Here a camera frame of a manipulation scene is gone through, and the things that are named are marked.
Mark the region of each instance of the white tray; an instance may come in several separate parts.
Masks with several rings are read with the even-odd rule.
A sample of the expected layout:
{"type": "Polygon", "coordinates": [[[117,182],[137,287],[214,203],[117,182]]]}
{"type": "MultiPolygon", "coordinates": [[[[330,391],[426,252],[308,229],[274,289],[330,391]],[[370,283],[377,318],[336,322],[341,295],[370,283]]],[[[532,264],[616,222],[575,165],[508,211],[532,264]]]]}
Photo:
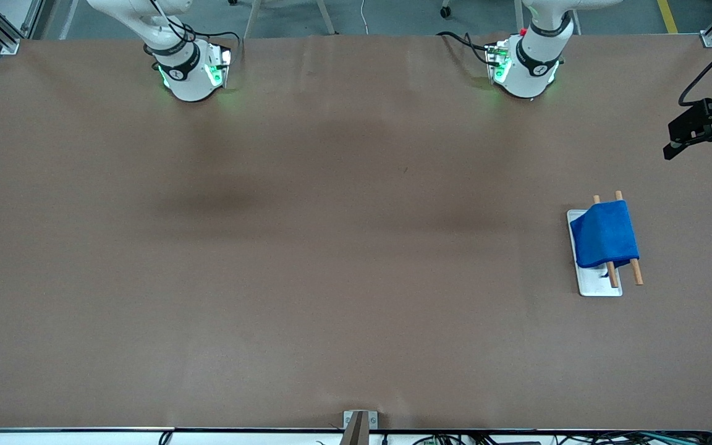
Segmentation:
{"type": "Polygon", "coordinates": [[[573,264],[576,267],[576,280],[578,281],[578,292],[585,297],[620,297],[622,296],[622,283],[617,275],[619,287],[611,287],[608,279],[606,265],[599,265],[594,268],[580,268],[576,262],[576,243],[573,240],[573,229],[570,223],[579,216],[585,214],[585,210],[567,211],[567,231],[570,232],[570,247],[573,250],[573,264]]]}

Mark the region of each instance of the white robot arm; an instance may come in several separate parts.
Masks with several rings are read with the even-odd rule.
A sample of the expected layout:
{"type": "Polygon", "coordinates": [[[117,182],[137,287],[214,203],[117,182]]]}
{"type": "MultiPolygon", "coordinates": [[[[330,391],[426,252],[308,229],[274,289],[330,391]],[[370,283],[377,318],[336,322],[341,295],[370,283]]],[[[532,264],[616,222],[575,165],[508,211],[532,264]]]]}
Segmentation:
{"type": "Polygon", "coordinates": [[[192,0],[87,0],[138,34],[153,57],[164,84],[181,101],[201,101],[223,87],[230,51],[197,39],[175,17],[189,10],[192,0]]]}
{"type": "Polygon", "coordinates": [[[489,50],[489,75],[508,93],[534,98],[554,81],[559,56],[573,35],[574,9],[598,9],[622,0],[523,0],[532,12],[526,34],[516,34],[489,50]]]}

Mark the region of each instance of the blue towel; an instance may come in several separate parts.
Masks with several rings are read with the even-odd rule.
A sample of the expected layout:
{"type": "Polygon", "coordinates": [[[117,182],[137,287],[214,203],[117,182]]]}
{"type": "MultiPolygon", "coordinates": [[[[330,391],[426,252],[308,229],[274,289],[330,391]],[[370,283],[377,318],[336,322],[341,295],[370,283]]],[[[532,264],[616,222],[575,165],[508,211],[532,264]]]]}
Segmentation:
{"type": "Polygon", "coordinates": [[[576,244],[576,263],[593,268],[607,261],[615,267],[639,258],[634,228],[625,200],[597,203],[570,223],[576,244]]]}

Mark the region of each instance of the brown table surface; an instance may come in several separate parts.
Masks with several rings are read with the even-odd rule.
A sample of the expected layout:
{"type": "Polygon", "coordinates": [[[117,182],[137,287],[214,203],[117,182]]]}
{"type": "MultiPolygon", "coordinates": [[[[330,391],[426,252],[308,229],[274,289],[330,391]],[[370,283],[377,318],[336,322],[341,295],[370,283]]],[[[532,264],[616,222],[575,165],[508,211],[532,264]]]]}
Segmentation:
{"type": "Polygon", "coordinates": [[[574,37],[534,101],[439,37],[249,40],[195,104],[141,47],[0,62],[0,426],[712,428],[697,36],[574,37]],[[584,298],[615,189],[645,285],[584,298]]]}

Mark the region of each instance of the wooden stick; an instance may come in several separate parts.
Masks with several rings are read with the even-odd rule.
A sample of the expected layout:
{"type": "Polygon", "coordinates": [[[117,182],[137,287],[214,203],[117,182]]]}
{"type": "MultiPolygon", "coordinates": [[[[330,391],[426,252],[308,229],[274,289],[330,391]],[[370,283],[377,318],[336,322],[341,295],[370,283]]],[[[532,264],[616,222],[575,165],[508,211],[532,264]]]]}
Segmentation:
{"type": "MultiPolygon", "coordinates": [[[[616,192],[614,192],[614,197],[617,200],[621,200],[622,192],[617,190],[616,192]]],[[[634,270],[634,281],[636,282],[636,285],[641,286],[642,284],[644,284],[645,282],[642,279],[642,270],[639,268],[639,260],[637,260],[636,258],[631,259],[630,267],[634,270]]]]}
{"type": "MultiPolygon", "coordinates": [[[[601,203],[601,197],[599,195],[593,195],[593,203],[601,203]]],[[[614,268],[614,262],[609,261],[606,263],[606,268],[608,269],[608,281],[611,283],[611,287],[619,287],[619,282],[617,282],[617,271],[614,268]]]]}
{"type": "Polygon", "coordinates": [[[630,267],[634,270],[634,281],[637,286],[641,286],[645,282],[642,281],[642,270],[639,268],[639,260],[636,258],[630,259],[630,267]]]}

